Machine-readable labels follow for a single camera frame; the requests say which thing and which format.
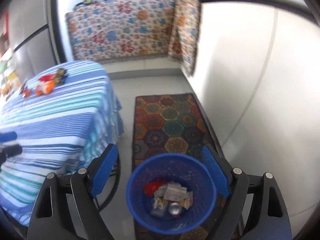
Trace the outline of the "blue mesh trash bin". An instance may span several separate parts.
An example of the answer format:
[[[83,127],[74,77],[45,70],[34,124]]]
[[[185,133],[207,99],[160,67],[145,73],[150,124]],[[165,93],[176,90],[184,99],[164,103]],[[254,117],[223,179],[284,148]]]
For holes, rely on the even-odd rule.
[[[126,187],[134,220],[163,235],[180,235],[200,226],[212,213],[217,189],[207,168],[179,153],[164,153],[139,164]]]

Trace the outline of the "grey refrigerator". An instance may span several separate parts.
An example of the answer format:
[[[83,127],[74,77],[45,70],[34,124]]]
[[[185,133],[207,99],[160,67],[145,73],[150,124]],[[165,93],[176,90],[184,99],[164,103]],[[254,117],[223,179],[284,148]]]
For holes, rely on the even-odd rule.
[[[10,0],[6,8],[12,50],[8,67],[21,81],[58,64],[50,5],[51,0]]]

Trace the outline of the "patterned fabric cover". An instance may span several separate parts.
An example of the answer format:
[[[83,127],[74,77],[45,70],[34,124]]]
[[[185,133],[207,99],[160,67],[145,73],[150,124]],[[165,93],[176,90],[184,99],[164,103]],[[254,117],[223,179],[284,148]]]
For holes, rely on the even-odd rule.
[[[75,60],[168,57],[195,71],[200,0],[112,0],[66,14]]]

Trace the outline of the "orange white snack wrapper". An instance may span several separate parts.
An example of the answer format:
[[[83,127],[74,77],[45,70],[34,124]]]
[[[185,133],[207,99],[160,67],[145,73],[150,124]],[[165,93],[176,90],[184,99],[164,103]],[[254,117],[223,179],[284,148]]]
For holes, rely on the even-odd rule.
[[[48,95],[50,94],[55,87],[55,82],[53,80],[41,82],[35,88],[36,96]]]

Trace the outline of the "striped blue tablecloth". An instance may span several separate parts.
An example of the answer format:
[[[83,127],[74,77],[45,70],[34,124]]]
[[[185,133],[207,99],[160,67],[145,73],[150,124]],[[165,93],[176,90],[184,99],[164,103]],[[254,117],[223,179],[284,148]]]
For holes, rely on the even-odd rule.
[[[94,61],[61,64],[63,85],[47,95],[15,93],[1,109],[1,133],[15,132],[22,152],[1,161],[1,208],[28,226],[46,175],[72,174],[124,133],[121,104],[105,68]]]

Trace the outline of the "crushed orange soda can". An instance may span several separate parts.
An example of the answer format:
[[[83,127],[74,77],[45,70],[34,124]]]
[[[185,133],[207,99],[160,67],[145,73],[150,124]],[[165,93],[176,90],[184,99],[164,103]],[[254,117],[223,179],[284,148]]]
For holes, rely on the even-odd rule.
[[[29,89],[27,86],[27,79],[25,79],[21,84],[19,94],[22,96],[22,98],[28,98],[31,95],[31,89]]]

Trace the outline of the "colourful hexagon floor mat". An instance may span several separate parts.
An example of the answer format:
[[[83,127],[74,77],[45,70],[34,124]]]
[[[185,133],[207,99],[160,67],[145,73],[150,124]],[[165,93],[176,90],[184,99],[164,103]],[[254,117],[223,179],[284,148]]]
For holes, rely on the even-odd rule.
[[[136,239],[205,239],[226,204],[223,176],[211,176],[202,151],[213,145],[192,94],[138,96],[135,101],[132,174],[126,201]],[[155,189],[174,183],[193,193],[178,216]]]

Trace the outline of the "yellow green cardboard box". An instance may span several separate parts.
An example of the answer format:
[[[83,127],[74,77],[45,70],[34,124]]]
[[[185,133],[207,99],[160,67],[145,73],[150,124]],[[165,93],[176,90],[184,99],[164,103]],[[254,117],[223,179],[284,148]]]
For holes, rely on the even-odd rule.
[[[1,90],[17,89],[20,85],[20,79],[15,71],[9,75],[1,74]]]

